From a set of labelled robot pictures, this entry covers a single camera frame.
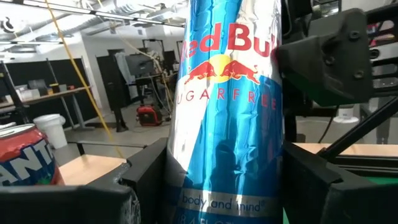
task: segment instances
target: portable generator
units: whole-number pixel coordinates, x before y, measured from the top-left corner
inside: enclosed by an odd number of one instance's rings
[[[154,105],[140,105],[137,108],[137,120],[141,126],[158,126],[162,124],[162,113]]]

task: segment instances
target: red can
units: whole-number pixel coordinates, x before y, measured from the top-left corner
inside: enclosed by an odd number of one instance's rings
[[[0,186],[63,185],[45,134],[34,124],[0,130]]]

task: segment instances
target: gray floor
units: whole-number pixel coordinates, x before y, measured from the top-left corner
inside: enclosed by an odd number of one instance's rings
[[[136,108],[137,105],[132,105],[123,109],[123,117],[129,127],[128,131],[117,133],[115,129],[111,132],[114,140],[119,143],[134,143],[134,144],[151,144],[159,138],[167,137],[169,135],[169,123],[164,123],[158,127],[141,127],[136,121]],[[113,114],[105,116],[106,121],[114,121]],[[317,142],[324,132],[328,118],[298,118],[297,131],[306,135],[306,142]],[[355,124],[337,124],[332,123],[328,134],[325,136],[323,142],[331,143],[336,141],[339,137],[349,131]],[[393,118],[391,121],[389,144],[398,144],[398,131],[395,127],[398,125],[398,119]],[[94,129],[92,131],[66,131],[68,141],[106,141],[109,139],[104,129]],[[376,132],[372,131],[359,143],[375,144]],[[122,147],[124,157],[129,157],[140,149]],[[94,154],[100,156],[117,157],[118,154],[113,147],[109,146],[85,146],[87,154]],[[58,149],[55,151],[55,157],[60,165],[69,162],[70,160],[79,156],[77,147],[74,144],[69,144],[68,147]]]

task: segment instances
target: silver and blue can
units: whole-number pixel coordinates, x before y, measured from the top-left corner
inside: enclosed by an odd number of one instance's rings
[[[166,223],[282,223],[280,0],[191,0],[170,129]]]

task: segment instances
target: energy drink can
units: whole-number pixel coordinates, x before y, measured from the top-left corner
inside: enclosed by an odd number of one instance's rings
[[[63,185],[45,134],[34,124],[0,130],[0,186]]]
[[[170,129],[166,223],[282,223],[279,0],[191,0]]]

